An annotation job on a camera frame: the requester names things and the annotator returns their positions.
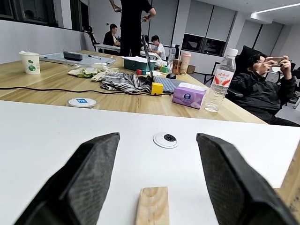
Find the ceiling light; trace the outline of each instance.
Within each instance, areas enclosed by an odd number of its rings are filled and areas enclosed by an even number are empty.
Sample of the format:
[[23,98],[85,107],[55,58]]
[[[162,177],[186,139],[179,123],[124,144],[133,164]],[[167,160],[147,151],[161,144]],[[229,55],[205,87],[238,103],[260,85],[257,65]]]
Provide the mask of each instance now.
[[270,12],[270,11],[275,11],[275,10],[280,10],[280,9],[283,9],[283,8],[290,8],[290,7],[295,7],[295,6],[300,6],[300,3],[293,4],[293,5],[288,5],[288,6],[277,7],[277,8],[271,8],[271,9],[255,12],[253,14],[266,13],[266,12]]

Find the water bottle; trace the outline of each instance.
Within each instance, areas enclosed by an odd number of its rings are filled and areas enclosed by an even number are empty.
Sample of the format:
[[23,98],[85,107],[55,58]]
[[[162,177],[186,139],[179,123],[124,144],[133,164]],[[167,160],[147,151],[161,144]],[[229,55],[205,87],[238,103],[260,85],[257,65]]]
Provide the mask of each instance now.
[[206,110],[210,112],[219,111],[236,69],[235,57],[237,54],[237,49],[228,49],[225,59],[219,64],[210,90],[206,94]]
[[172,68],[173,68],[173,59],[175,58],[175,54],[176,54],[176,48],[175,45],[172,45],[172,47],[169,50],[169,56],[168,56],[168,68],[169,68],[169,72],[172,72]]

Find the black cable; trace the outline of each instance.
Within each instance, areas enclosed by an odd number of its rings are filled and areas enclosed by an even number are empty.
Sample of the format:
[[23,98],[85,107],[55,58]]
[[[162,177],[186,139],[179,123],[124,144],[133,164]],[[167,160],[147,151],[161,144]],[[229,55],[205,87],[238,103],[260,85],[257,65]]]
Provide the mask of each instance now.
[[[66,91],[66,92],[73,92],[73,93],[85,93],[85,92],[95,92],[99,94],[104,95],[112,95],[112,94],[127,94],[127,95],[150,95],[149,93],[143,92],[143,93],[136,93],[136,94],[129,94],[123,91],[114,91],[114,92],[101,92],[98,90],[66,90],[66,89],[60,89],[60,88],[50,88],[50,89],[38,89],[38,88],[28,88],[28,87],[10,87],[10,88],[0,88],[0,90],[13,90],[13,89],[27,89],[27,90],[36,90],[36,91],[53,91],[53,90],[60,90],[60,91]],[[164,93],[161,95],[171,95],[171,93]]]

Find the bottle label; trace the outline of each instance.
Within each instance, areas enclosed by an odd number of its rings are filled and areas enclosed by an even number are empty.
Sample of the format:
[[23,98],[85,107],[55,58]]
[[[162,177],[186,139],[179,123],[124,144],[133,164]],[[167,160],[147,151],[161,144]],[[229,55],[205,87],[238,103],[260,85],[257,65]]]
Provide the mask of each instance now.
[[223,87],[229,87],[230,82],[233,78],[233,75],[234,75],[234,72],[217,69],[215,77],[214,77],[214,83],[216,85],[220,85]]

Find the laptop keyboard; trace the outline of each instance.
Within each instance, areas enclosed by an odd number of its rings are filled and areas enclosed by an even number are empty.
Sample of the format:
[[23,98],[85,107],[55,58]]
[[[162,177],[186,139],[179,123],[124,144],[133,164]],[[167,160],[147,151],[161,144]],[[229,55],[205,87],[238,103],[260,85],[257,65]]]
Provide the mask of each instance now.
[[154,77],[154,81],[156,83],[162,83],[164,86],[164,91],[174,92],[176,88],[175,84],[168,78]]

